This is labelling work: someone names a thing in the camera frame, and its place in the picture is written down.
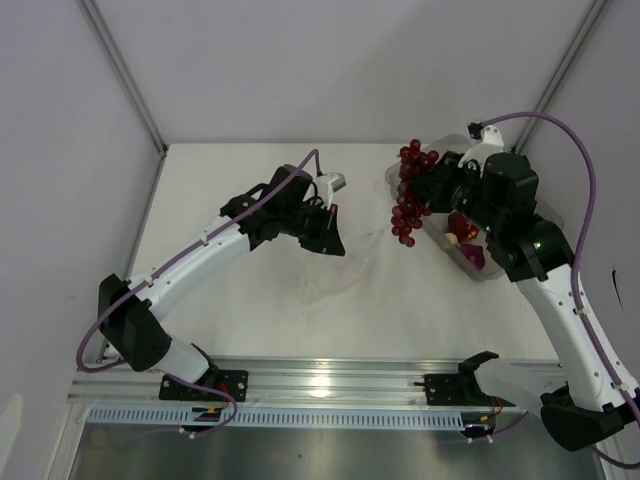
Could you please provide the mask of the red grape bunch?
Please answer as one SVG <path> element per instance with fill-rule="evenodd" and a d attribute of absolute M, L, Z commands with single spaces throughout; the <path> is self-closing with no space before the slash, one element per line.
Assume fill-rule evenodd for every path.
<path fill-rule="evenodd" d="M 412 139 L 399 150 L 399 184 L 396 187 L 396 205 L 392 208 L 391 233 L 401 245 L 413 247 L 414 230 L 423 227 L 422 219 L 430 210 L 415 195 L 409 181 L 430 173 L 440 158 L 436 150 L 423 151 L 422 143 Z"/>

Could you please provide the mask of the clear zip top bag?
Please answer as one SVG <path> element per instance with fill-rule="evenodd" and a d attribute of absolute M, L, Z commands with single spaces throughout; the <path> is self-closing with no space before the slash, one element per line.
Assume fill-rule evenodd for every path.
<path fill-rule="evenodd" d="M 344 256 L 314 255 L 303 264 L 296 296 L 303 305 L 311 305 L 340 295 L 361 280 L 374 260 L 385 229 L 349 236 L 344 241 Z"/>

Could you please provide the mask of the dark red apple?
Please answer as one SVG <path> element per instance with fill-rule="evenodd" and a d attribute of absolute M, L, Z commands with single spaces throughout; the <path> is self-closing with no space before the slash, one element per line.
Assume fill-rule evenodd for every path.
<path fill-rule="evenodd" d="M 447 232 L 455 236 L 457 243 L 468 243 L 479 235 L 479 228 L 458 212 L 447 217 Z"/>

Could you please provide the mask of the purple onion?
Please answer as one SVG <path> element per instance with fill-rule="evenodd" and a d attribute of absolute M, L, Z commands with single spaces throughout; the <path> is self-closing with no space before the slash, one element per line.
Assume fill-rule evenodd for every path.
<path fill-rule="evenodd" d="M 486 265 L 486 258 L 482 246 L 475 244 L 461 244 L 458 250 L 478 271 L 484 269 Z"/>

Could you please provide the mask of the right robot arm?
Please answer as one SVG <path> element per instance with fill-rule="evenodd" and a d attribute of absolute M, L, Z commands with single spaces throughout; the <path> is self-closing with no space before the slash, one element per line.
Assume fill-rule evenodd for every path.
<path fill-rule="evenodd" d="M 498 397 L 523 408 L 562 448 L 578 451 L 638 418 L 639 384 L 588 314 L 577 256 L 562 230 L 536 211 L 538 184 L 529 160 L 506 152 L 483 163 L 447 154 L 406 182 L 420 205 L 457 212 L 485 233 L 491 258 L 535 311 L 563 374 L 555 381 L 482 352 L 459 364 L 458 395 L 472 404 Z"/>

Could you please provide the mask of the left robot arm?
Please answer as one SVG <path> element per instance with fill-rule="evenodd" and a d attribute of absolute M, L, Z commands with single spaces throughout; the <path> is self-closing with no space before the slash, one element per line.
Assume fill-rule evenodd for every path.
<path fill-rule="evenodd" d="M 192 398 L 209 398 L 217 387 L 217 365 L 200 347 L 171 336 L 162 321 L 215 271 L 280 235 L 295 238 L 312 253 L 344 256 L 333 197 L 345 185 L 341 173 L 311 176 L 292 165 L 279 167 L 269 183 L 229 200 L 164 264 L 127 280 L 104 279 L 100 333 L 134 371 L 160 371 Z"/>

